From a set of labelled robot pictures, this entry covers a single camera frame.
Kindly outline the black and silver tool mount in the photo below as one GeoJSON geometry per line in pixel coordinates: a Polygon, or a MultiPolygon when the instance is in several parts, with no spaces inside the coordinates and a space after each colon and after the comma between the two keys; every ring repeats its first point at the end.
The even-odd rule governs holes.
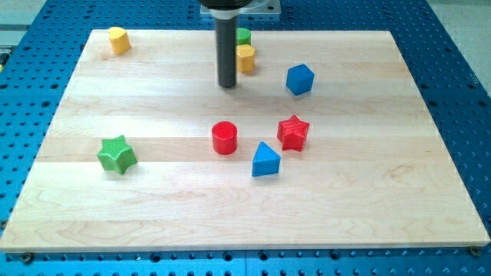
{"type": "Polygon", "coordinates": [[[199,0],[214,18],[234,18],[252,0],[199,0]]]}

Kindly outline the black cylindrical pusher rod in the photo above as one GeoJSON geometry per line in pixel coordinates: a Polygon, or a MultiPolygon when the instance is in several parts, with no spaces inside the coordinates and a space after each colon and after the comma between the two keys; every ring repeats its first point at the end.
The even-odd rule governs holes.
{"type": "Polygon", "coordinates": [[[215,19],[218,84],[224,88],[236,85],[236,29],[236,17],[215,19]]]}

